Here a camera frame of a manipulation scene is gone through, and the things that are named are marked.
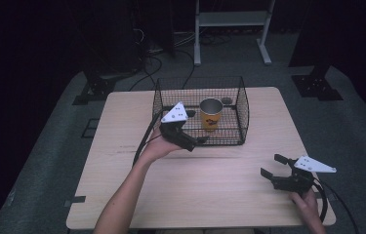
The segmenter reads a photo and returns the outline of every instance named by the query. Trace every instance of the wooden table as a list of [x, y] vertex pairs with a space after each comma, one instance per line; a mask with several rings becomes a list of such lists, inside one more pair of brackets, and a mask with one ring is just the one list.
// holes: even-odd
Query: wooden table
[[[291, 170], [273, 160], [306, 154], [276, 88], [247, 88], [250, 125], [239, 146], [196, 147], [157, 160], [149, 169], [131, 228], [259, 227], [302, 225], [288, 193], [260, 175]], [[132, 167], [149, 125], [154, 92], [112, 93], [104, 107], [66, 225], [93, 229]], [[329, 206], [325, 225], [335, 223]]]

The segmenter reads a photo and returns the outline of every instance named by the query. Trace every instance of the human hand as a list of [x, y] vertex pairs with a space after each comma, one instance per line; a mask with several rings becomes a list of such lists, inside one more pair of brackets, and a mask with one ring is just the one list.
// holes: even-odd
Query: human hand
[[141, 158], [153, 162], [179, 149], [182, 148], [166, 140], [161, 136], [159, 129], [155, 129], [148, 140], [148, 144], [142, 152]]
[[301, 219], [310, 229], [311, 233], [326, 233], [325, 227], [319, 217], [317, 200], [312, 189], [309, 189], [302, 197], [296, 192], [289, 193], [289, 197], [295, 202]]

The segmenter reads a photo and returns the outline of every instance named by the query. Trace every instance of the paper cup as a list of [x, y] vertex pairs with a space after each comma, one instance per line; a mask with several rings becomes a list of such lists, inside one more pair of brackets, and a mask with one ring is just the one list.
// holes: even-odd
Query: paper cup
[[212, 131], [219, 127], [222, 117], [223, 103], [216, 98], [205, 98], [200, 102], [201, 125], [205, 130]]

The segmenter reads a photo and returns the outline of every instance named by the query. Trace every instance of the gray floor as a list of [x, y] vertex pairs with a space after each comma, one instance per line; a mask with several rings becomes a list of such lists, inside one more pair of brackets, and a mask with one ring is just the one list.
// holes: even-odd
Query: gray floor
[[[202, 47], [202, 65], [193, 76], [242, 76], [247, 87], [277, 87], [289, 108], [308, 155], [338, 169], [335, 175], [319, 175], [344, 199], [361, 233], [366, 233], [366, 105], [349, 79], [331, 67], [326, 78], [344, 100], [319, 101], [299, 95], [291, 75], [308, 74], [311, 67], [289, 68], [298, 34], [269, 34], [266, 45], [273, 64], [263, 64], [256, 35], [233, 36], [231, 41]], [[192, 54], [192, 46], [181, 47]], [[160, 55], [161, 69], [154, 79], [186, 77], [192, 61], [184, 53], [175, 58]], [[153, 71], [157, 60], [147, 62]], [[115, 91], [128, 91], [144, 73], [120, 81]], [[88, 120], [99, 118], [103, 101], [72, 105], [86, 83], [82, 73], [73, 77], [37, 140], [9, 199], [0, 212], [0, 233], [66, 233], [68, 202], [75, 193], [91, 138], [82, 138]], [[149, 90], [146, 79], [134, 90]], [[331, 201], [337, 215], [328, 233], [354, 233], [342, 204]], [[308, 233], [304, 227], [280, 228], [265, 233]], [[90, 231], [71, 231], [90, 233]]]

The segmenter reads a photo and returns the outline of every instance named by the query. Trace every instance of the black curtain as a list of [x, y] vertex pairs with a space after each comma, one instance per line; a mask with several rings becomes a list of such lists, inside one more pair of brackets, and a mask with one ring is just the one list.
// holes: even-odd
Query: black curtain
[[0, 1], [0, 209], [83, 60], [138, 66], [129, 1], [92, 2]]
[[312, 0], [290, 66], [328, 63], [366, 102], [366, 1]]

